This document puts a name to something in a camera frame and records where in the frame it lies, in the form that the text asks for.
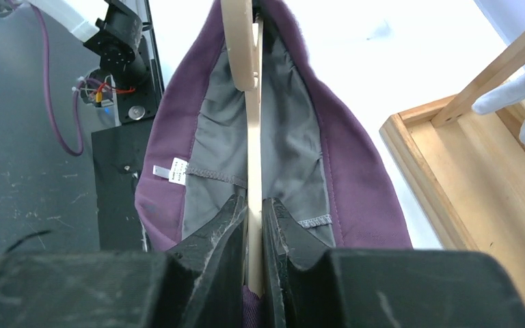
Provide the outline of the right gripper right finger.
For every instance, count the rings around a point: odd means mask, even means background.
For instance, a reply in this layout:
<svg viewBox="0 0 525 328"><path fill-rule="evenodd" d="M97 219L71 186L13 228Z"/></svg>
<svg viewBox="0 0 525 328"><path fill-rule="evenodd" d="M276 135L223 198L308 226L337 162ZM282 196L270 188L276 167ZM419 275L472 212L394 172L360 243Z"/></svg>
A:
<svg viewBox="0 0 525 328"><path fill-rule="evenodd" d="M327 246L262 203L269 327L525 327L501 265L474 251Z"/></svg>

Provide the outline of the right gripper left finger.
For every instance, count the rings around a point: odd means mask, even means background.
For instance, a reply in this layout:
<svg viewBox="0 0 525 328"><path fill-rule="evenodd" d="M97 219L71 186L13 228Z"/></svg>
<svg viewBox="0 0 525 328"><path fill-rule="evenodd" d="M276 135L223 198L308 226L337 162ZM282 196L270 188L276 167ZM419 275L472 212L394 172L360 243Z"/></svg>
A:
<svg viewBox="0 0 525 328"><path fill-rule="evenodd" d="M7 254L0 327L241 327L245 200L164 252Z"/></svg>

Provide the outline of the purple garment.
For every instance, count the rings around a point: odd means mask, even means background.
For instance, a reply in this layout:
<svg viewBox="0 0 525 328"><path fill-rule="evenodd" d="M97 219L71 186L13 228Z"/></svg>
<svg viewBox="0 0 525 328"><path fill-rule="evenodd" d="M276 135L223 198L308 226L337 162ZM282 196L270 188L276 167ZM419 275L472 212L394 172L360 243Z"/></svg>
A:
<svg viewBox="0 0 525 328"><path fill-rule="evenodd" d="M233 82L215 1L161 100L135 207L164 252L209 222L233 195L245 200L243 324L269 327L264 293L247 278L247 117ZM262 202L333 248L411 249L392 182L368 133L315 75L297 22L282 1L263 1Z"/></svg>

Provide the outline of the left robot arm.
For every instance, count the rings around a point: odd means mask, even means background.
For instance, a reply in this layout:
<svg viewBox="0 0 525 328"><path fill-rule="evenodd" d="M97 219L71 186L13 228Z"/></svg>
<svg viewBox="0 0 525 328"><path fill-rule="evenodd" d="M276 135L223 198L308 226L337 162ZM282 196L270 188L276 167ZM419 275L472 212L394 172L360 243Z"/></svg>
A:
<svg viewBox="0 0 525 328"><path fill-rule="evenodd" d="M43 14L69 31L83 46L100 57L100 68L117 85L138 87L150 74L139 52L149 24L121 1L0 1L0 14L28 5L36 15L43 39L43 79L49 84L50 45Z"/></svg>

